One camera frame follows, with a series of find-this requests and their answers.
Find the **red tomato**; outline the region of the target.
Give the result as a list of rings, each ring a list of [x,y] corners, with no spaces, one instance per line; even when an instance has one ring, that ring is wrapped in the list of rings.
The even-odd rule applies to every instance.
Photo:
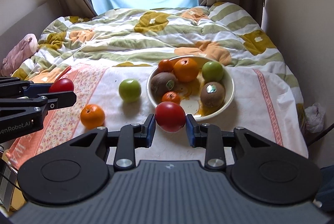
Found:
[[[68,78],[55,81],[49,88],[49,93],[74,91],[74,83]]]
[[[186,123],[186,114],[180,105],[162,102],[155,108],[157,124],[166,132],[178,132]]]

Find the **small orange fruit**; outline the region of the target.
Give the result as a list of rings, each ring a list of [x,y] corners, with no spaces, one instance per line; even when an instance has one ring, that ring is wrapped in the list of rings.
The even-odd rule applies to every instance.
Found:
[[[181,98],[179,96],[178,93],[174,92],[174,91],[169,91],[166,94],[163,95],[162,102],[173,102],[177,105],[179,105],[181,103]]]

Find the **brown kiwi with sticker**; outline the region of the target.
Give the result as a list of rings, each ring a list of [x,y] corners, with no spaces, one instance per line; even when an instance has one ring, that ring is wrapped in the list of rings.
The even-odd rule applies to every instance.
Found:
[[[225,88],[222,84],[212,81],[201,89],[200,100],[207,108],[219,108],[225,99]]]

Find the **brown kiwi plain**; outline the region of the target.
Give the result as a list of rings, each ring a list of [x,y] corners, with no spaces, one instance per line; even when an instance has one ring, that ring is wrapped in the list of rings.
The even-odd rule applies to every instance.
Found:
[[[169,91],[172,91],[177,78],[170,72],[161,72],[151,79],[151,92],[158,97],[162,97]]]

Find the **small orange tangerine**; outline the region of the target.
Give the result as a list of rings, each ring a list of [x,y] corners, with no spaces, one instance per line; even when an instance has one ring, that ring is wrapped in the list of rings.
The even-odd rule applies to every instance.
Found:
[[[174,69],[174,63],[169,59],[163,59],[158,63],[159,72],[172,72]]]

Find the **cream duck pattern bowl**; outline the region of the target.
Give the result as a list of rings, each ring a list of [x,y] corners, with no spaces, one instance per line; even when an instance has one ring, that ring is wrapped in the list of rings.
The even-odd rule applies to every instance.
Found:
[[[220,107],[216,110],[208,109],[203,107],[200,101],[201,89],[205,85],[205,81],[201,75],[201,68],[206,62],[213,61],[213,59],[205,56],[186,55],[170,58],[170,61],[175,64],[178,60],[182,58],[192,58],[194,61],[197,62],[197,65],[200,69],[197,80],[194,80],[190,83],[180,83],[176,85],[176,93],[180,95],[181,107],[184,109],[185,113],[192,114],[197,122],[201,122],[212,119],[225,111],[234,100],[235,95],[235,83],[230,72],[225,68],[225,66],[222,65],[224,69],[224,75],[220,83],[225,88],[225,99]],[[151,102],[151,105],[154,108],[156,108],[157,105],[161,102],[161,97],[155,96],[154,93],[152,93],[151,91],[151,80],[158,73],[160,73],[160,70],[158,69],[158,67],[156,67],[149,75],[146,83],[147,95]]]

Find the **pink plush toy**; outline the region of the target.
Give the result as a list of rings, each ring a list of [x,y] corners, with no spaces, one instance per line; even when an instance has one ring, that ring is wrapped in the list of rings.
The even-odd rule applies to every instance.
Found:
[[[32,57],[38,49],[38,41],[33,33],[28,33],[3,58],[1,76],[10,76],[28,58]]]

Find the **green apple on cloth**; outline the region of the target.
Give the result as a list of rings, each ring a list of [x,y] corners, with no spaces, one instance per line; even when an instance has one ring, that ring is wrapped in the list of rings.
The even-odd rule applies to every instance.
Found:
[[[139,99],[142,89],[140,83],[136,79],[123,80],[118,88],[119,95],[126,103],[132,103]]]

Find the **orange tangerine on cloth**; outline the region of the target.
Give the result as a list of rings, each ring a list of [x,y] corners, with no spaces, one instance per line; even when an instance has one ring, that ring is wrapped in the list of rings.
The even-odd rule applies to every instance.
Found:
[[[85,128],[91,130],[104,125],[105,113],[100,106],[88,104],[85,105],[80,113],[80,121]]]

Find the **orange tangerine in bowl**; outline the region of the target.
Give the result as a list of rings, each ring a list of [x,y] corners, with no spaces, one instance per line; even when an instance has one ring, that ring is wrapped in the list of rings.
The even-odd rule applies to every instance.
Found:
[[[199,66],[192,58],[182,58],[175,63],[173,71],[180,82],[188,83],[197,78]]]

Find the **green apple in bowl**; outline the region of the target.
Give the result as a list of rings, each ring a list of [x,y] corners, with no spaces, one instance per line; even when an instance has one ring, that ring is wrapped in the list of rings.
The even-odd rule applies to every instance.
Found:
[[[219,62],[209,61],[203,65],[201,74],[206,83],[220,82],[224,76],[224,68]]]

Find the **grey bed headboard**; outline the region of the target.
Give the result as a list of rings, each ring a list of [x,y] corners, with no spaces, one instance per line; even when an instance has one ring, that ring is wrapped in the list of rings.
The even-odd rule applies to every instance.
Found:
[[[13,24],[1,34],[1,64],[3,58],[26,34],[33,33],[39,39],[42,31],[60,16],[64,16],[64,10],[58,1],[48,0]]]

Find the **green striped floral quilt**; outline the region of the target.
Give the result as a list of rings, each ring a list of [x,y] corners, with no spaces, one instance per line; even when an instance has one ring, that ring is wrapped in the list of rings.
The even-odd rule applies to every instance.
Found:
[[[279,76],[292,89],[298,119],[304,99],[282,54],[250,14],[230,2],[162,9],[113,9],[94,18],[61,16],[21,61],[14,76],[30,80],[76,59],[156,65],[163,59],[204,55],[230,67],[251,67]]]

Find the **white plastic bag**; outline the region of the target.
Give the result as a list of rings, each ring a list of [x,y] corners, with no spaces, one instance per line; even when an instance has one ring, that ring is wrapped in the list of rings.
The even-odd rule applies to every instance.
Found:
[[[325,109],[320,103],[314,103],[305,109],[306,130],[312,134],[321,132],[324,128]]]

